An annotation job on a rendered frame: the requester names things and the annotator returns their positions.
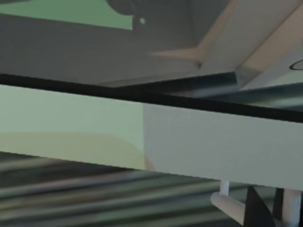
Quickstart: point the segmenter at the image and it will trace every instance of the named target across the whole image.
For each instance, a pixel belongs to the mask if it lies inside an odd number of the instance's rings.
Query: white pipe
[[[229,181],[221,181],[220,194],[228,196],[228,194],[229,194]]]
[[[214,206],[237,221],[239,224],[243,225],[245,213],[244,203],[226,195],[221,195],[218,192],[213,193],[210,200]]]
[[[286,227],[297,227],[300,221],[301,192],[284,190],[282,221]]]

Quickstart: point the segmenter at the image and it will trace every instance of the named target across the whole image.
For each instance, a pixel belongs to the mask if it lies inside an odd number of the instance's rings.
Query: white cylinder
[[[297,227],[300,221],[301,192],[284,190],[282,221],[286,227]]]
[[[229,194],[229,181],[221,181],[220,194],[228,196],[228,194]]]
[[[244,203],[239,202],[231,197],[221,195],[218,192],[213,193],[210,200],[214,206],[239,224],[243,225],[245,213]]]

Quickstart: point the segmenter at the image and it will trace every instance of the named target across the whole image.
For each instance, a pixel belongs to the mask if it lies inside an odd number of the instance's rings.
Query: white rod
[[[228,196],[228,194],[229,194],[229,181],[221,181],[220,194]]]
[[[300,221],[301,192],[285,189],[283,197],[282,221],[286,227],[297,227]]]
[[[222,212],[227,214],[239,224],[243,225],[245,213],[244,203],[239,202],[226,195],[221,195],[218,192],[213,193],[210,200],[214,206],[216,206],[218,209],[220,209]]]

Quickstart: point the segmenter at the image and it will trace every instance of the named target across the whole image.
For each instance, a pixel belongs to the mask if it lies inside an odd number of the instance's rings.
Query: circular logo
[[[297,61],[289,67],[290,70],[303,70],[303,60]]]

